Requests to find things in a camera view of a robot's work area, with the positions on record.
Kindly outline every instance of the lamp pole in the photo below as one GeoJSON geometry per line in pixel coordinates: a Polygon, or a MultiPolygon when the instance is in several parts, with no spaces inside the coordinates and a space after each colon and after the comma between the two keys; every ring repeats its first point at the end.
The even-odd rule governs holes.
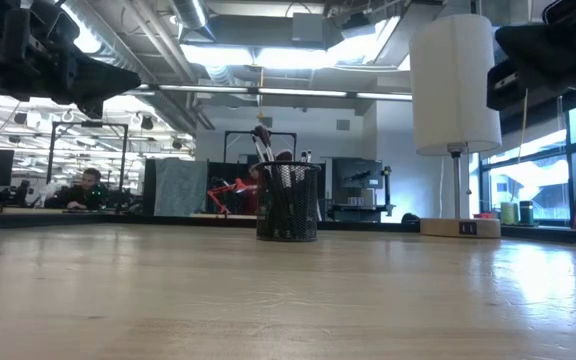
{"type": "Polygon", "coordinates": [[[467,149],[467,144],[449,144],[448,152],[452,157],[452,169],[455,178],[455,219],[461,219],[461,154],[467,149]]]}

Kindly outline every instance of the lamp shade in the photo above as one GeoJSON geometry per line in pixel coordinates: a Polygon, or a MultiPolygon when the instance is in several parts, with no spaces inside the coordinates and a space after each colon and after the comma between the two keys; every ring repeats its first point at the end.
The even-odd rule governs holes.
{"type": "Polygon", "coordinates": [[[419,155],[476,153],[501,145],[499,113],[486,106],[493,28],[479,15],[441,18],[410,42],[419,155]]]}

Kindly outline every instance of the gray partition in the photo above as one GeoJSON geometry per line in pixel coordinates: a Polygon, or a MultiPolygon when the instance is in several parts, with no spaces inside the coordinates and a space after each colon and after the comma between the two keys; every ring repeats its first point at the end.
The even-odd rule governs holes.
{"type": "Polygon", "coordinates": [[[190,216],[204,208],[208,163],[156,160],[155,216],[190,216]]]}

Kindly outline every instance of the power outlet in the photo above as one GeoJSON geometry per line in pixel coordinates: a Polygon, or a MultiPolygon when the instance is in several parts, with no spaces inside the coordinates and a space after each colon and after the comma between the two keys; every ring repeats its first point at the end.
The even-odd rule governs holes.
{"type": "Polygon", "coordinates": [[[459,235],[477,235],[477,223],[473,221],[459,222],[459,235]]]}

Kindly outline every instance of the table surface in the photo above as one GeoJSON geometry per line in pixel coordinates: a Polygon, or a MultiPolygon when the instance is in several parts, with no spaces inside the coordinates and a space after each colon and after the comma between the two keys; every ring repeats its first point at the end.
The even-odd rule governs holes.
{"type": "Polygon", "coordinates": [[[576,247],[0,230],[0,359],[576,359],[576,247]]]}

